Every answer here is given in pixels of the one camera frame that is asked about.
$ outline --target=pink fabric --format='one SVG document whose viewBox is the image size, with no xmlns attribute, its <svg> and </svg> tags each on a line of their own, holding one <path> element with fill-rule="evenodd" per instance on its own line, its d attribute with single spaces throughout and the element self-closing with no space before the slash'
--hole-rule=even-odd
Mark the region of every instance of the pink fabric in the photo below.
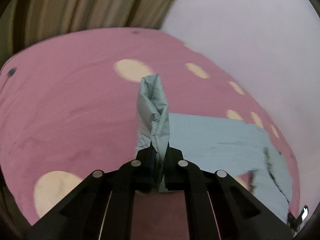
<svg viewBox="0 0 320 240">
<path fill-rule="evenodd" d="M 36 44 L 12 57 L 0 76 L 0 163 L 22 213 L 34 224 L 37 180 L 50 171 L 85 178 L 95 169 L 118 169 L 137 144 L 139 83 L 120 77 L 114 64 L 136 59 L 159 73 L 171 113 L 226 118 L 237 111 L 246 123 L 259 115 L 270 140 L 287 160 L 293 178 L 294 214 L 299 176 L 293 152 L 266 111 L 210 60 L 161 31 L 112 28 L 83 31 Z M 201 66 L 202 79 L 185 64 Z M 17 68 L 7 81 L 7 72 Z"/>
</svg>

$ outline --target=gray dot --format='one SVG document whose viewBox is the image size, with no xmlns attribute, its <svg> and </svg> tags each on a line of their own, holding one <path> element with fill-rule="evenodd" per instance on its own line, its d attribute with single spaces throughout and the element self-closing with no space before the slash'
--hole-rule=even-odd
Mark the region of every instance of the gray dot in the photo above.
<svg viewBox="0 0 320 240">
<path fill-rule="evenodd" d="M 92 176 L 94 176 L 95 178 L 100 178 L 103 175 L 103 172 L 100 170 L 96 170 L 92 173 Z"/>
<path fill-rule="evenodd" d="M 138 167 L 138 166 L 141 165 L 141 161 L 139 161 L 139 160 L 133 160 L 133 161 L 131 162 L 131 165 L 132 165 L 133 167 Z"/>
<path fill-rule="evenodd" d="M 185 160 L 181 160 L 181 161 L 178 162 L 178 165 L 181 166 L 181 167 L 185 167 L 185 166 L 188 165 L 188 162 L 185 161 Z"/>
<path fill-rule="evenodd" d="M 224 170 L 218 170 L 217 171 L 217 175 L 220 177 L 220 178 L 224 178 L 227 176 L 227 173 L 224 171 Z"/>
</svg>

